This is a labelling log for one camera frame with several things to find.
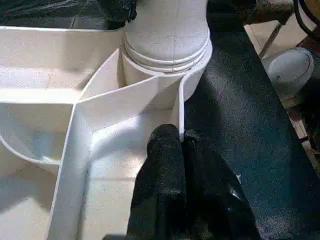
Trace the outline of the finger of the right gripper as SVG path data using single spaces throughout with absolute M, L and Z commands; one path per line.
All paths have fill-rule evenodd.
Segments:
M 136 0 L 101 0 L 100 6 L 108 21 L 125 23 L 137 16 Z
M 232 16 L 243 25 L 277 21 L 285 25 L 294 13 L 292 0 L 209 0 L 207 13 L 213 16 Z

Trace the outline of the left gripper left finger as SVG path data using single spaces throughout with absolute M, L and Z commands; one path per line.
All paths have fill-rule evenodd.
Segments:
M 179 131 L 162 124 L 151 133 L 134 183 L 126 239 L 178 240 L 186 217 L 186 180 Z

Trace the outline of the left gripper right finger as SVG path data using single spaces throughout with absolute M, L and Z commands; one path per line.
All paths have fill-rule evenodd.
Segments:
M 259 240 L 261 236 L 240 181 L 211 139 L 194 130 L 182 143 L 187 224 L 192 240 Z

